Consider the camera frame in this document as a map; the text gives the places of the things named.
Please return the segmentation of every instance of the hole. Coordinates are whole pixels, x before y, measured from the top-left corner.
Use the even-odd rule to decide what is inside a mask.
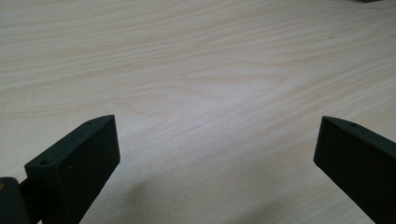
[[[48,165],[52,163],[52,158],[46,158],[40,162],[40,165]]]

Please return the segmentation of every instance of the wooden table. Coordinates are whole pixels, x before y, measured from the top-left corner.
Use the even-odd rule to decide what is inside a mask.
[[[313,163],[321,116],[396,140],[396,2],[0,2],[0,176],[116,116],[82,223],[372,223]]]

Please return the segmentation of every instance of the black plastic part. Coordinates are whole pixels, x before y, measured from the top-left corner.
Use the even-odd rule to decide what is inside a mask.
[[[18,181],[11,177],[0,178],[0,223],[30,223]]]
[[[360,2],[363,3],[370,3],[370,2],[378,2],[378,1],[382,1],[382,0],[359,0]]]
[[[21,193],[25,202],[26,210],[31,223],[37,223],[45,213],[41,194],[38,189],[33,188],[29,179],[20,183]]]
[[[396,223],[396,143],[323,117],[314,162],[375,223]]]
[[[85,122],[29,161],[25,170],[41,195],[43,223],[79,223],[119,163],[114,116]]]

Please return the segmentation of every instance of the wood grain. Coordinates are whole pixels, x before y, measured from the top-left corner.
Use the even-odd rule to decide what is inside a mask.
[[[0,175],[115,114],[82,223],[372,223],[312,162],[321,116],[396,140],[396,2],[4,0]]]

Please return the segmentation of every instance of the screw hole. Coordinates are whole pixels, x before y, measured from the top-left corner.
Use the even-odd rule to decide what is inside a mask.
[[[40,162],[40,165],[48,165],[52,163],[52,158],[46,158]]]

